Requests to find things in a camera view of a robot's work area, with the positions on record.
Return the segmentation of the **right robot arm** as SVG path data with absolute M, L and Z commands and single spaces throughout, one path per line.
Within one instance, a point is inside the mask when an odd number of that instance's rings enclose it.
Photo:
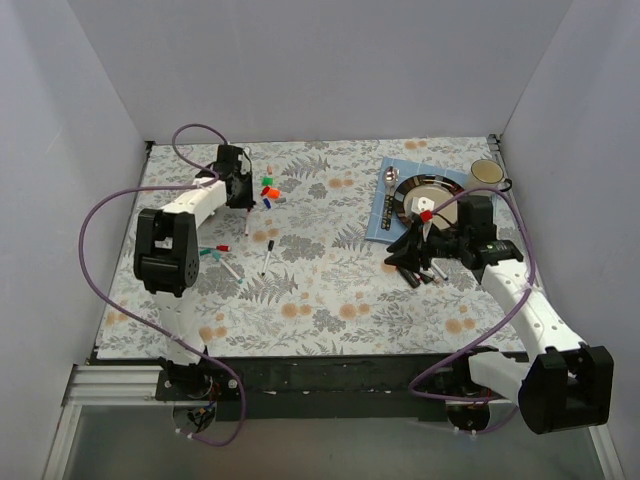
M 388 265 L 419 274 L 435 259 L 458 260 L 504 311 L 477 340 L 409 384 L 416 397 L 475 408 L 507 400 L 536 434 L 591 427 L 609 419 L 614 360 L 588 345 L 535 285 L 532 252 L 497 236 L 492 200 L 479 189 L 452 198 L 457 222 L 441 230 L 439 206 L 410 203 L 410 226 L 388 251 Z

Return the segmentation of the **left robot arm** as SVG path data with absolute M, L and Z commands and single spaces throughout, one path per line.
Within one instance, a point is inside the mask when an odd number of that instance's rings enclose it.
M 190 189 L 138 215 L 134 275 L 158 305 L 160 326 L 170 339 L 160 364 L 169 384 L 193 400 L 205 398 L 214 385 L 201 365 L 205 343 L 188 315 L 200 266 L 198 228 L 222 207 L 250 211 L 254 205 L 251 160 L 238 146 L 220 145 Z

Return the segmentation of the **black orange highlighter body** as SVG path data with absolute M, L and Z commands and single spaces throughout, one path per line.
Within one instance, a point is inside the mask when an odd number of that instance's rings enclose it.
M 412 272 L 401 267 L 398 267 L 397 271 L 412 289 L 420 286 L 421 281 Z

